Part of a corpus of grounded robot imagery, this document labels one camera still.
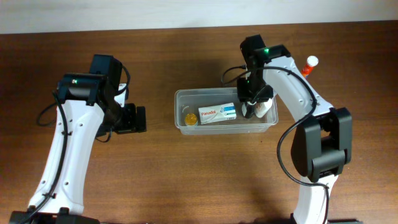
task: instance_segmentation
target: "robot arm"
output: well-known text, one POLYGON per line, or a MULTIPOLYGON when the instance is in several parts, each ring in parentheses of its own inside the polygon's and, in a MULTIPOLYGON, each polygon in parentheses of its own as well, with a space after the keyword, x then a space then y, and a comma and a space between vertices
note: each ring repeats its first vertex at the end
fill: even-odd
MULTIPOLYGON (((299 121, 314 106, 313 98, 303 82, 315 96, 317 104, 314 112, 297 126, 291 155, 294 166, 301 175, 300 180, 309 184, 327 185, 330 194, 343 166, 351 160, 350 113, 346 108, 334 109, 303 76, 296 77, 283 70, 267 69, 279 67, 300 74, 294 59, 283 45, 266 47, 261 36, 255 35, 246 38, 241 44, 241 51, 248 70, 253 71, 245 78, 238 79, 238 97, 244 102, 245 117, 250 118, 258 104, 268 102, 277 93, 293 119, 299 121), (330 135, 321 138, 321 130, 330 132, 330 135)), ((326 192, 323 187, 301 185, 292 219, 297 224, 322 223, 327 215, 325 208, 326 192)))
MULTIPOLYGON (((146 131, 145 108, 124 103, 128 88, 119 83, 122 68, 125 69, 112 56, 95 55, 90 73, 68 73, 58 83, 57 98, 68 133, 64 132, 58 107, 55 134, 42 179, 29 202, 28 212, 13 212, 10 223, 31 219, 34 223, 99 223, 79 216, 84 209, 83 188, 95 138, 112 131, 118 134, 146 131), (61 160, 65 135, 68 136, 65 157, 61 160), (61 164, 58 182, 54 183, 61 164), (40 207, 54 184, 53 194, 40 207)), ((129 74, 126 69, 125 72, 128 82, 129 74)))

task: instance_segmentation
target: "brown wood surface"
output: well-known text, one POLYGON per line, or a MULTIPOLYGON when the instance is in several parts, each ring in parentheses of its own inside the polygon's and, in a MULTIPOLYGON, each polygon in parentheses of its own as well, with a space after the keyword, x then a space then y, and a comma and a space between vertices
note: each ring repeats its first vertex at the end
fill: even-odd
MULTIPOLYGON (((280 100, 278 125, 262 134, 184 136, 174 125, 174 93, 219 87, 225 69, 244 63, 241 41, 258 33, 267 45, 285 44, 298 67, 316 55, 309 82, 353 115, 353 159, 333 188, 329 217, 397 223, 398 22, 391 21, 0 35, 0 223, 25 210, 44 170, 53 128, 36 126, 37 114, 63 74, 87 72, 93 54, 112 54, 130 70, 128 102, 147 108, 147 132, 94 143, 84 215, 118 223, 287 218, 299 186, 277 163, 277 141, 293 123, 280 100)), ((294 171, 292 137, 282 150, 294 171)))

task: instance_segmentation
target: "white bottle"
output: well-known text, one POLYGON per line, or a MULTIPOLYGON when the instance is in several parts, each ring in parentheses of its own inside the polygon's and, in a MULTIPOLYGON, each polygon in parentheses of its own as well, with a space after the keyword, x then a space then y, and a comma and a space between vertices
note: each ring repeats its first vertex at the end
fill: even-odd
POLYGON ((272 99, 269 99, 267 102, 263 103, 256 103, 255 113, 258 118, 262 118, 271 108, 272 106, 272 99))

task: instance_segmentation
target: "white wall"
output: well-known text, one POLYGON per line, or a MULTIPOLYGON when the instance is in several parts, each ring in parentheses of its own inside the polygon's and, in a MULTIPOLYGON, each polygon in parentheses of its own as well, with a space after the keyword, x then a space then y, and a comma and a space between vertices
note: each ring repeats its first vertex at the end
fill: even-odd
POLYGON ((398 0, 0 1, 0 34, 398 19, 398 0))

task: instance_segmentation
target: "white cap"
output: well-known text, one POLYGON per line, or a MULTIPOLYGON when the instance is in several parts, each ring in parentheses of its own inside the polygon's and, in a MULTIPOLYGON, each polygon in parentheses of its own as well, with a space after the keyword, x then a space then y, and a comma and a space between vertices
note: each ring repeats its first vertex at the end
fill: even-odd
POLYGON ((307 59, 307 64, 311 67, 315 67, 318 65, 318 58, 316 56, 309 56, 307 59))

